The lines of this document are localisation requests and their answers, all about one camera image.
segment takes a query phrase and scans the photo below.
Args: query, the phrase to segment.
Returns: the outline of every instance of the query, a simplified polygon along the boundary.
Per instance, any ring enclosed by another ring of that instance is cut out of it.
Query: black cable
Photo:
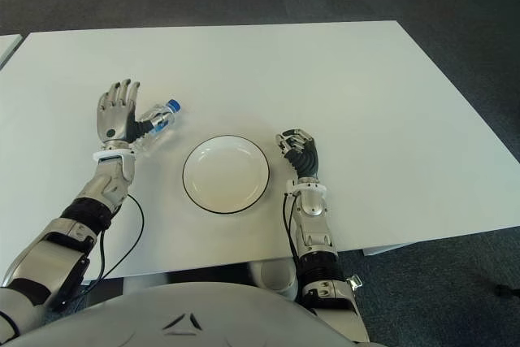
[[[137,236],[137,239],[134,241],[132,247],[127,251],[127,253],[109,270],[106,272],[106,274],[101,278],[101,280],[104,280],[121,262],[126,259],[126,257],[133,251],[134,248],[136,248],[137,243],[139,243],[139,240],[141,239],[141,236],[143,236],[143,231],[145,230],[145,212],[143,211],[143,208],[141,207],[141,204],[130,194],[128,195],[137,205],[139,208],[139,211],[141,212],[141,230],[139,231],[139,235]]]
[[[101,237],[99,239],[99,252],[101,254],[101,269],[99,271],[99,275],[97,276],[97,279],[91,283],[86,290],[84,290],[82,293],[78,294],[77,296],[71,298],[70,300],[67,300],[69,303],[77,300],[78,298],[85,297],[88,293],[90,293],[100,282],[102,282],[121,262],[133,251],[134,248],[136,248],[137,243],[139,243],[139,240],[141,239],[143,235],[143,231],[145,230],[145,212],[143,211],[143,208],[141,207],[141,204],[130,194],[128,196],[136,203],[137,207],[139,208],[139,211],[141,212],[141,230],[139,231],[139,235],[137,236],[137,239],[134,241],[132,247],[126,252],[126,254],[104,275],[103,272],[105,272],[105,231],[101,232]],[[83,300],[80,300],[78,304],[76,305],[75,311],[78,309],[80,303]]]
[[[287,233],[287,238],[289,240],[289,247],[291,248],[291,254],[292,254],[292,260],[294,261],[294,264],[298,266],[298,252],[296,251],[296,247],[293,242],[293,237],[291,235],[291,232],[289,231],[289,227],[287,224],[287,217],[285,215],[285,207],[287,205],[287,197],[288,194],[286,193],[284,195],[284,204],[282,205],[282,216],[284,217],[284,225],[285,225],[285,231]],[[294,199],[294,202],[292,203],[291,208],[291,217],[293,216],[293,209],[294,209],[294,203],[296,202],[296,198]]]
[[[296,205],[296,200],[300,196],[300,194],[296,195],[294,198],[294,201],[292,201],[291,206],[291,215],[289,216],[289,231],[291,232],[291,224],[293,223],[293,212],[294,212],[294,205]]]

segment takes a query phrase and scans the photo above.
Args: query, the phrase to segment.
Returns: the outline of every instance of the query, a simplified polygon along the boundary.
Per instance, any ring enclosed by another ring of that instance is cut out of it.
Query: clear plastic bottle
[[[150,121],[154,128],[147,132],[143,137],[138,138],[132,144],[132,148],[138,153],[143,154],[149,150],[157,139],[174,122],[176,113],[180,111],[180,104],[171,99],[166,105],[155,105],[146,111],[139,119],[139,122]]]

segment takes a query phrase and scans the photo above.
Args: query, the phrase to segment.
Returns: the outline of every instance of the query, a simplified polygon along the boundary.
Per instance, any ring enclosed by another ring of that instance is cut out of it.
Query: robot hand
[[[132,144],[153,127],[149,121],[136,121],[136,99],[140,84],[136,81],[128,90],[129,85],[130,79],[114,83],[99,99],[97,134],[104,144],[110,141]]]
[[[296,170],[298,178],[318,176],[318,151],[309,134],[301,129],[286,130],[276,135],[276,144]]]

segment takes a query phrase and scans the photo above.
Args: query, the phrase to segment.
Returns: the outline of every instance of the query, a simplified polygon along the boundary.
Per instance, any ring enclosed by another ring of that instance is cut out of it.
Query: gray carpet
[[[0,0],[0,34],[79,28],[397,20],[520,159],[520,0]],[[366,281],[374,340],[402,346],[518,346],[520,286],[511,229],[342,255]]]

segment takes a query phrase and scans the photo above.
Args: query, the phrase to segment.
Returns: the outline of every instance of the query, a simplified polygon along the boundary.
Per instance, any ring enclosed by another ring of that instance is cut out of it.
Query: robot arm
[[[343,275],[327,226],[327,189],[318,180],[314,140],[303,130],[293,129],[276,135],[276,143],[298,175],[297,181],[287,183],[286,194],[293,204],[285,223],[290,241],[296,238],[296,245],[291,246],[296,252],[300,303],[349,339],[369,341],[353,292],[361,281],[356,275],[350,279]]]
[[[15,259],[0,288],[0,345],[41,325],[46,308],[58,309],[75,293],[89,266],[98,235],[111,225],[133,181],[130,144],[153,128],[138,123],[139,83],[115,83],[97,106],[97,133],[103,150],[97,169],[61,216]]]

